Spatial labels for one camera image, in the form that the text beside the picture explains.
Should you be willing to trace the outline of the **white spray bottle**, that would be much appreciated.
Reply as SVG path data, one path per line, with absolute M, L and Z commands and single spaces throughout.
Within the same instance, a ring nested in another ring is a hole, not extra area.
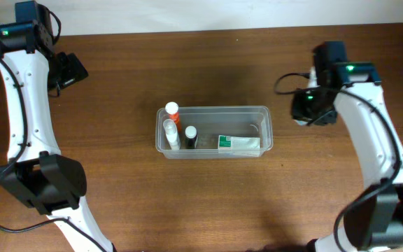
M 179 150 L 181 148 L 181 142 L 175 122 L 172 119 L 166 119 L 163 122 L 163 128 L 171 150 Z

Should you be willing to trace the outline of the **orange tablet tube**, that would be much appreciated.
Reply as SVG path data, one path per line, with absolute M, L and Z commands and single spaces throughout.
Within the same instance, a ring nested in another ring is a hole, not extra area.
M 171 101 L 164 107 L 165 111 L 169 115 L 169 118 L 176 124 L 178 132 L 181 131 L 181 122 L 179 116 L 179 106 L 176 102 Z

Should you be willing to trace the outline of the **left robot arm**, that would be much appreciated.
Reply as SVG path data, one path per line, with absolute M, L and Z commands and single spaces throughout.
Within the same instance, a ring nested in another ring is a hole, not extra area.
M 0 74 L 10 139 L 0 186 L 55 224 L 75 251 L 114 251 L 87 204 L 81 163 L 61 154 L 52 128 L 49 93 L 87 78 L 72 53 L 56 52 L 61 23 L 35 1 L 15 5 L 15 21 L 0 25 Z

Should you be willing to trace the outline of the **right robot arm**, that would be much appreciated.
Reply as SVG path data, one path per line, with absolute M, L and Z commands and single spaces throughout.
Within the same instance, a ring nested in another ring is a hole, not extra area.
M 297 89 L 292 118 L 328 125 L 341 116 L 357 153 L 364 190 L 308 251 L 387 251 L 403 247 L 403 146 L 391 122 L 381 79 L 369 62 L 351 62 L 341 41 L 313 49 L 309 84 Z

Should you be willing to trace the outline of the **dark bottle white cap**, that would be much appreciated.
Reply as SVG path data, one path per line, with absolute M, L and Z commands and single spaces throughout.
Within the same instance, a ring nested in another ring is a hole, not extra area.
M 187 149 L 195 149 L 197 146 L 198 132 L 197 129 L 190 125 L 185 128 L 185 145 Z

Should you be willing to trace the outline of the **white green medicine box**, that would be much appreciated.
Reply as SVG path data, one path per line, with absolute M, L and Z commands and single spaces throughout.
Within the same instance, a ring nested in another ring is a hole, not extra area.
M 228 155 L 258 157 L 260 138 L 219 135 L 218 151 Z

